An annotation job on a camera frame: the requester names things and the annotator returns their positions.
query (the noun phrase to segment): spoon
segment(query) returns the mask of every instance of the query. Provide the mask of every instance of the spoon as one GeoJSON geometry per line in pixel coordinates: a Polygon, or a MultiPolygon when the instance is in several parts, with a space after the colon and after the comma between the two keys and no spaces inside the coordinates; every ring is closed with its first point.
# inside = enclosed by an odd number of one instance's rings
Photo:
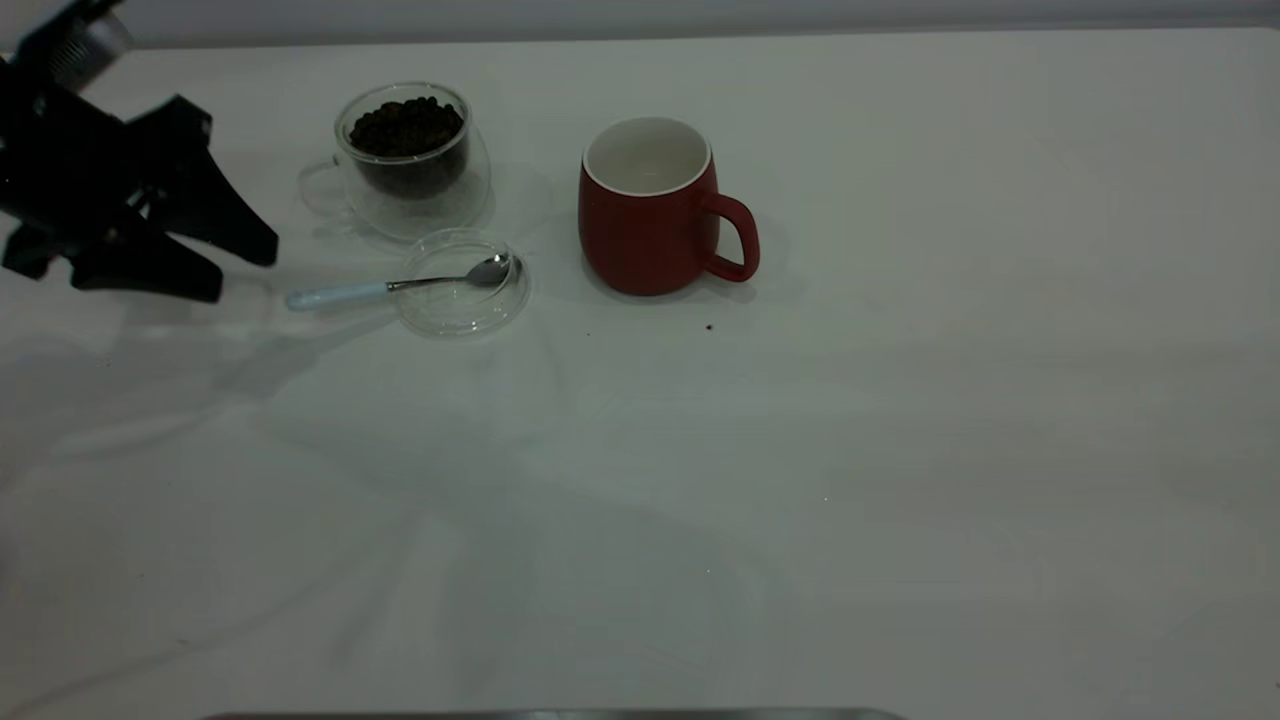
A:
{"type": "Polygon", "coordinates": [[[435,283],[465,282],[476,287],[494,287],[502,284],[507,279],[508,273],[511,273],[511,255],[502,252],[493,258],[485,258],[475,268],[467,270],[467,274],[461,277],[420,278],[416,281],[389,281],[298,290],[284,297],[284,305],[294,313],[302,313],[306,310],[319,310],[339,302],[369,300],[380,295],[435,283]]]}

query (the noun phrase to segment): white table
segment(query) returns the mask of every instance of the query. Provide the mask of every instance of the white table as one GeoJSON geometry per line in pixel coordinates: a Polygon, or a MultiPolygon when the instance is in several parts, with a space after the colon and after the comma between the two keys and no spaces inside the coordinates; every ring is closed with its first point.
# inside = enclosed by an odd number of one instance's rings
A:
{"type": "Polygon", "coordinates": [[[0,274],[4,717],[1280,715],[1280,35],[147,51],[90,96],[173,92],[280,264],[0,274]],[[485,340],[280,305],[394,270],[293,179],[404,78],[471,99],[536,274],[485,340]],[[749,286],[588,274],[579,152],[635,114],[712,138],[749,286]]]}

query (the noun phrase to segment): glass cup handle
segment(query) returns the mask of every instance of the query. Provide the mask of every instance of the glass cup handle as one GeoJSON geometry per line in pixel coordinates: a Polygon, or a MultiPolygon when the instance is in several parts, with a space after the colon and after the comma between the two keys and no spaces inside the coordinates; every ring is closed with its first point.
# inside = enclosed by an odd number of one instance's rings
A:
{"type": "Polygon", "coordinates": [[[302,204],[321,218],[340,218],[352,214],[351,205],[342,190],[342,178],[338,177],[337,170],[338,156],[333,155],[325,160],[311,163],[298,173],[298,193],[302,195],[302,204]],[[335,178],[338,182],[335,184],[323,182],[324,177],[335,178]]]}

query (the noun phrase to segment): coffee bean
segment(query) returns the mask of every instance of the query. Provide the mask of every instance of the coffee bean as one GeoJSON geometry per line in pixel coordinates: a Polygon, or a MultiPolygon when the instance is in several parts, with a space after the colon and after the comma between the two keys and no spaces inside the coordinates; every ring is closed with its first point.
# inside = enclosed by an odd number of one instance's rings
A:
{"type": "Polygon", "coordinates": [[[452,104],[440,108],[435,97],[384,102],[356,120],[351,143],[381,158],[422,155],[453,140],[465,124],[452,104]]]}

